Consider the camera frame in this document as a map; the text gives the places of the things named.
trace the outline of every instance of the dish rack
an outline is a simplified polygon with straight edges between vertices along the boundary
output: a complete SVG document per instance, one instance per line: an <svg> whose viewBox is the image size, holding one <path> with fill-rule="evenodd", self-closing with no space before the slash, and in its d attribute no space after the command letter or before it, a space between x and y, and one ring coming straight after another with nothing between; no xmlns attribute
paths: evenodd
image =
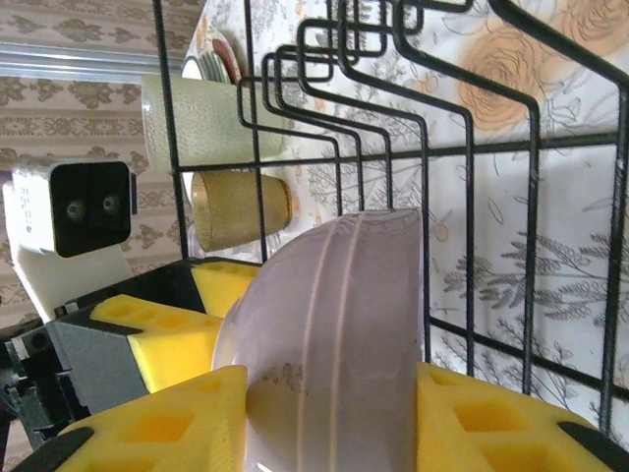
<svg viewBox="0 0 629 472"><path fill-rule="evenodd" d="M254 40L252 34L252 2L243 0L245 5L245 21L247 28L247 59L249 71L254 71L255 55ZM450 332L464 339L467 347L468 376L475 374L475 346L477 344L499 351L507 356L522 360L523 380L521 390L531 394L532 369L538 366L551 373L564 376L579 384L586 385L600 392L600 429L609 435L611 428L611 407L613 399L629 400L629 390L618 386L613 382L613 369L616 362L616 333L619 311L619 289L621 275L621 257L624 231L624 214L626 209L625 189L627 171L629 168L629 76L623 71L606 62L601 57L590 52L568 37L550 28L540 20L525 12L511 0L488 0L493 12L506 23L518 28L525 34L531 35L548 48L566 56L593 73L614 83L619 93L619 115L616 132L585 134L570 137L541 138L541 111L538 102L532 96L508 88L490 79L481 77L456 65L445 62L437 57L428 55L422 50L416 49L409 41L409 35L422 31L425 12L430 10L447 12L451 14L465 15L473 8L473 0L465 0L465 3L451 3L442 0L378 0L380 8L379 24L358 23L352 20L350 11L358 12L359 0L338 0L336 8L332 0L326 0L327 18L304 19L296 29L297 40L295 44L282 45L277 50L268 52L262 58L261 72L259 76L244 77L238 83L239 118L241 124L252 130L254 161L239 164L214 164L203 166L184 166L179 163L177 151L177 137L175 134L175 119L173 114L172 95L168 76L168 57L166 52L166 38L164 35L163 13L160 0L153 0L155 24L157 32L157 46L161 67L163 93L166 110L168 139L171 153L172 173L176 196L178 224L182 256L188 256L187 229L184 216L184 197L182 192L181 174L191 171L211 171L219 169L251 169L257 177L257 194L261 195L260 171L264 167L280 167L295 165L333 164L336 175L336 204L337 214L343 213L342 188L341 188L341 163L353 163L358 169L358 194L359 209L365 209L365 183L363 179L363 165L370 161L383 161L385 168L386 202L389 208L393 208L392 162L397 159L420 158L422 162L422 212L423 218L423 277L424 277L424 324L434 326ZM387 9L392 12L390 18ZM412 19L408 26L409 16ZM325 46L312 46L306 43L307 30L324 30L327 35ZM379 39L378 49L367 49L362 45L361 35L375 34ZM397 52L404 58L415 64L420 64L435 72L444 74L469 85L484 89L488 92L506 97L524 105L529 112L529 138L524 141L503 142L494 144L477 145L475 143L474 119L472 113L465 107L455 103L444 101L434 96L419 91L403 88L398 85L383 81L379 78L366 75L354 68L356 63L364 57L379 57L387 49L390 41ZM297 63L297 76L289 77L285 73L282 63ZM308 64L323 64L327 66L327 74L323 77L308 77ZM421 115L388 108L379 104L360 102L356 99L334 94L331 91L314 88L312 84L326 83L334 74L344 74L347 78L357 83L381 89L409 100L416 100L430 106L447 110L459 115L465 124L465 145L461 147L431 147L429 145L428 126ZM302 90L316 98L348 105L370 112L403 118L417 123L421 131L421 148L417 150L393 152L390 141L387 140L387 132L370 124L359 123L345 118L334 117L318 111L306 110L290 105L282 96L283 83L298 83ZM272 113L289 118L296 122L314 125L319 128L350 137L356 142L356 155L342 157L339 151L339 143L330 136L310 134L302 131L287 131L273 129L257 123L257 110L255 95L257 87L261 87L264 106ZM243 96L249 93L251 96L251 113L245 113ZM246 115L251 116L251 121L246 120ZM385 143L385 153L364 154L362 152L361 138L355 130L364 130L380 134ZM308 138L326 141L332 144L334 155L332 157L312 157L300 160L266 160L260 161L258 149L258 132L270 132L288 136ZM537 355L534 352L534 295L536 279L536 239L538 235L538 209L539 209L539 172L540 153L544 149L559 148L585 148L595 146L616 146L614 167L613 199L610 221L610 251L608 255L608 272L606 277L606 299L604 312L604 348L600 376L595 377L580 372L571 367L561 365ZM529 154L528 172L528 197L527 205L527 231L526 231L526 257L525 261L525 294L524 294L524 331L522 347L509 345L499 340L490 338L475 332L474 313L474 276L475 276L475 155L488 152L523 151ZM429 163L432 158L450 155L465 156L466 177L466 257L465 257L465 299L466 299L466 326L461 327L433 317L430 314L430 247L429 247ZM267 259L263 206L258 199L259 226L260 226L260 251L262 261ZM426 329L424 340L424 352L426 361L430 362L430 329Z"/></svg>

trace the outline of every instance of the white ceramic mug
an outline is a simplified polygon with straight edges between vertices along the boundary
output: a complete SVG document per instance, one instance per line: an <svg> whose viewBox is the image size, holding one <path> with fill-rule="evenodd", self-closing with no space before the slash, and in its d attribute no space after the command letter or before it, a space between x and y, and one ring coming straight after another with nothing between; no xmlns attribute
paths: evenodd
<svg viewBox="0 0 629 472"><path fill-rule="evenodd" d="M182 165L223 164L254 160L252 131L238 120L236 86L218 82L170 78L179 162ZM243 90L243 110L251 122L251 101ZM170 148L161 78L142 79L142 115L146 149L151 167L169 172ZM264 109L257 93L257 122L287 129L289 120ZM260 157L273 157L284 149L284 136L259 133Z"/></svg>

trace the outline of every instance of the white bowl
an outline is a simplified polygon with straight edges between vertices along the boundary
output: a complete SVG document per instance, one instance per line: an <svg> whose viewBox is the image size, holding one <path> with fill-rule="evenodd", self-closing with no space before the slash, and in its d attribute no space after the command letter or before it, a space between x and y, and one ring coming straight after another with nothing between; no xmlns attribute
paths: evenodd
<svg viewBox="0 0 629 472"><path fill-rule="evenodd" d="M248 368L246 472L414 472L420 214L347 215L278 251L214 368Z"/></svg>

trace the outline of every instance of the gold glass cup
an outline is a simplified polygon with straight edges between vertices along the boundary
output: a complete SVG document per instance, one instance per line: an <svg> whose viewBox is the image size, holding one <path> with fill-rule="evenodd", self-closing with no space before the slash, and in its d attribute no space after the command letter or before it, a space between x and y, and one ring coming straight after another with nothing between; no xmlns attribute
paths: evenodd
<svg viewBox="0 0 629 472"><path fill-rule="evenodd" d="M264 228L271 234L291 220L290 192L282 180L261 177ZM192 207L204 251L240 246L260 237L254 172L195 172Z"/></svg>

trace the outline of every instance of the black camera face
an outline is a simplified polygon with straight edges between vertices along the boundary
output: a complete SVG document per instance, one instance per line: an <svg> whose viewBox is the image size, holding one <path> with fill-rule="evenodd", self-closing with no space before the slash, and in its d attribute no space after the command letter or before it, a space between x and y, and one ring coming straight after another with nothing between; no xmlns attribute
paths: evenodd
<svg viewBox="0 0 629 472"><path fill-rule="evenodd" d="M131 173L124 162L60 165L50 174L55 250L70 258L131 234Z"/></svg>

